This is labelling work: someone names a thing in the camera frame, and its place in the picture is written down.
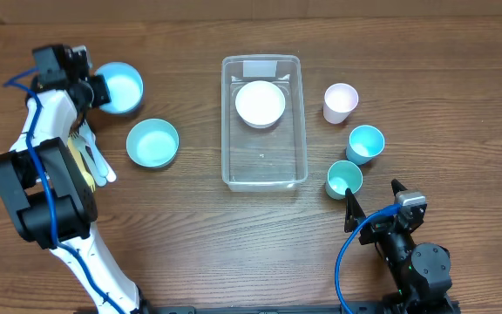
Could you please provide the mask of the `yellow plastic fork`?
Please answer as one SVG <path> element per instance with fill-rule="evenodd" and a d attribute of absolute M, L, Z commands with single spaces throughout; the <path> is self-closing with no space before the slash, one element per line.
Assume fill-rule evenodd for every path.
<path fill-rule="evenodd" d="M 86 170 L 85 164 L 84 164 L 83 159 L 81 157 L 81 154 L 73 144 L 72 137 L 68 138 L 67 145 L 68 145 L 68 148 L 71 152 L 73 159 L 75 160 L 75 162 L 78 166 L 80 173 L 83 175 L 83 177 L 85 179 L 86 184 L 91 189 L 91 191 L 94 192 L 96 189 L 95 181 L 93 180 L 92 175 Z"/>

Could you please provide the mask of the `light blue plastic fork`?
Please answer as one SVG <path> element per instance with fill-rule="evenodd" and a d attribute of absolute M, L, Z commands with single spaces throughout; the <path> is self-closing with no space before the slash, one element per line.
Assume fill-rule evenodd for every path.
<path fill-rule="evenodd" d="M 106 177 L 109 174 L 109 170 L 107 165 L 105 164 L 105 158 L 99 151 L 96 145 L 95 134 L 89 127 L 86 120 L 79 126 L 78 133 L 80 137 L 85 141 L 85 144 L 89 147 L 99 175 Z"/>

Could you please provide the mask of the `teal plastic fork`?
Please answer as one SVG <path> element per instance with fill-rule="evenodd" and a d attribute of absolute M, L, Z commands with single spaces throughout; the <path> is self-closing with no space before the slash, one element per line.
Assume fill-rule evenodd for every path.
<path fill-rule="evenodd" d="M 86 149 L 85 140 L 78 133 L 72 133 L 70 137 L 72 139 L 73 145 L 77 148 L 77 150 L 80 152 L 83 159 L 85 160 L 85 164 L 88 167 L 96 185 L 99 187 L 105 186 L 107 180 L 105 177 L 101 176 L 100 173 L 98 172 L 98 169 L 95 165 L 93 158 L 89 155 Z"/>

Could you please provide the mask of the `teal bowl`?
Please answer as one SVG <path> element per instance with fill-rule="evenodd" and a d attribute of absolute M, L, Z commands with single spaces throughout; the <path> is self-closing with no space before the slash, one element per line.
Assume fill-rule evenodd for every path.
<path fill-rule="evenodd" d="M 137 165 L 148 168 L 169 166 L 180 146 L 177 129 L 163 119 L 145 119 L 126 138 L 126 151 Z"/>

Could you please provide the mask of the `light blue bowl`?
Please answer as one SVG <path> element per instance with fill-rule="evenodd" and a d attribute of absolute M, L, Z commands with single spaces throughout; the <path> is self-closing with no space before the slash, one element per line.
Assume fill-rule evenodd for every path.
<path fill-rule="evenodd" d="M 124 115 L 137 110 L 144 95 L 144 82 L 138 70 L 123 62 L 100 66 L 95 73 L 103 75 L 110 101 L 99 107 L 105 113 Z"/>

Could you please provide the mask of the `teal green cup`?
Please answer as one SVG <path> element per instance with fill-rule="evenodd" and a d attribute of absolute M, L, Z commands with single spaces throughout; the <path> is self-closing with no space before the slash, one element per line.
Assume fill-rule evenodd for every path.
<path fill-rule="evenodd" d="M 329 168 L 325 190 L 332 199 L 341 200 L 345 198 L 347 189 L 355 194 L 362 185 L 363 173 L 361 169 L 351 161 L 339 160 Z"/>

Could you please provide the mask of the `pink cup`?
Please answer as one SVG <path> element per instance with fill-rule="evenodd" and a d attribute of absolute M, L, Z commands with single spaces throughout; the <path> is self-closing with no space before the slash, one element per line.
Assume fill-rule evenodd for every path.
<path fill-rule="evenodd" d="M 333 84 L 324 93 L 323 117 L 331 124 L 342 123 L 358 103 L 359 95 L 353 86 Z"/>

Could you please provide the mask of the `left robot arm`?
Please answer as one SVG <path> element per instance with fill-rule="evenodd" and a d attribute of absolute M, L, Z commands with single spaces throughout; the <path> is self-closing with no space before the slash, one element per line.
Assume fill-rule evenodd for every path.
<path fill-rule="evenodd" d="M 26 92 L 28 115 L 9 152 L 0 154 L 0 197 L 17 233 L 59 258 L 100 313 L 150 313 L 152 306 L 115 262 L 98 232 L 98 211 L 67 145 L 78 116 L 108 99 L 87 65 L 38 65 Z"/>

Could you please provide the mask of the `white bowl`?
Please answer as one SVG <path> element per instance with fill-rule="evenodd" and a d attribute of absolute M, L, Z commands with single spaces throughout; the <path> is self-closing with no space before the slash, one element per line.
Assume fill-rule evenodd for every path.
<path fill-rule="evenodd" d="M 286 100 L 275 84 L 257 80 L 245 84 L 236 94 L 235 109 L 246 124 L 268 128 L 282 116 Z"/>

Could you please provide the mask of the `white plastic spoon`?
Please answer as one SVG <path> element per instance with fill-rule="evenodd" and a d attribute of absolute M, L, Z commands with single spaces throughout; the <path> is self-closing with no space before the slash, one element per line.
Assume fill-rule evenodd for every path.
<path fill-rule="evenodd" d="M 92 134 L 92 146 L 91 150 L 93 151 L 94 160 L 96 162 L 96 166 L 98 169 L 101 169 L 101 176 L 105 177 L 108 182 L 115 182 L 117 180 L 117 175 L 104 158 L 103 154 L 99 151 L 96 145 L 96 135 Z"/>

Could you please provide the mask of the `light blue cup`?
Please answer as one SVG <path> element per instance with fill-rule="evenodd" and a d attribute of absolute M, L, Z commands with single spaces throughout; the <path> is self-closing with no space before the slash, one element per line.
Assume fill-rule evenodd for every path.
<path fill-rule="evenodd" d="M 383 133 L 374 126 L 361 125 L 349 135 L 346 157 L 356 165 L 368 163 L 377 157 L 385 147 Z"/>

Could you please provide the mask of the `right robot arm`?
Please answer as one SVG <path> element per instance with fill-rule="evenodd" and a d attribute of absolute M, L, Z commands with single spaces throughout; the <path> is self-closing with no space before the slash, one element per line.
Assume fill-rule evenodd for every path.
<path fill-rule="evenodd" d="M 366 215 L 356 197 L 345 190 L 344 231 L 349 234 L 335 265 L 335 288 L 342 313 L 459 313 L 459 302 L 452 301 L 451 257 L 448 249 L 431 242 L 415 243 L 411 234 L 424 223 L 426 196 L 391 181 L 394 203 Z M 362 245 L 373 244 L 388 267 L 397 291 L 379 302 L 344 300 L 340 286 L 343 255 L 355 238 Z"/>

